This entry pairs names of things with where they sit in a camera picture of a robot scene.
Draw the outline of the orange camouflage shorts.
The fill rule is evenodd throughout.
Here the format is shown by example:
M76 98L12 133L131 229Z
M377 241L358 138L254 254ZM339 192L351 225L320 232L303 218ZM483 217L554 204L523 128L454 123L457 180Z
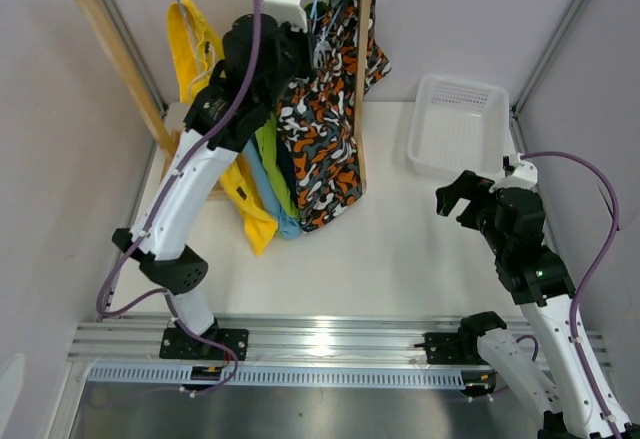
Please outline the orange camouflage shorts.
M278 106L277 133L294 162L301 229L328 225L363 195L356 140L358 0L346 0L313 79L296 79Z

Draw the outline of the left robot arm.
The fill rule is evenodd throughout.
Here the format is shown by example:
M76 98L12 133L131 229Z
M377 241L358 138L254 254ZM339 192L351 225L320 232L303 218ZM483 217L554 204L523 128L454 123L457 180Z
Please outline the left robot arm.
M187 244L207 196L263 126L288 85L312 72L313 38L273 17L245 15L222 39L223 57L195 95L169 172L143 217L114 231L125 258L161 287L197 359L216 349L215 322L200 284L208 264Z

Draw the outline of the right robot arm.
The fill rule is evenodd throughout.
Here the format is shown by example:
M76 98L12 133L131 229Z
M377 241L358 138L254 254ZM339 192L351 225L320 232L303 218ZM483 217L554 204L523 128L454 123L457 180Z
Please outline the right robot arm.
M492 311L460 322L456 348L483 360L506 383L538 426L540 438L636 438L639 427L617 401L576 308L578 292L559 255L544 243L540 196L498 188L471 171L436 191L436 212L448 216L467 201L457 222L479 232L503 287L529 323L548 369L542 371Z

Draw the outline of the yellow shorts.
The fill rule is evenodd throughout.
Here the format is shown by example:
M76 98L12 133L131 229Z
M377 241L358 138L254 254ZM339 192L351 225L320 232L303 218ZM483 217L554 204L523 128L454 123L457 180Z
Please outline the yellow shorts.
M222 40L193 0L176 0L169 6L166 20L180 101L190 104L223 58ZM242 217L252 252L261 255L274 238L278 224L264 209L242 154L221 175L220 183Z

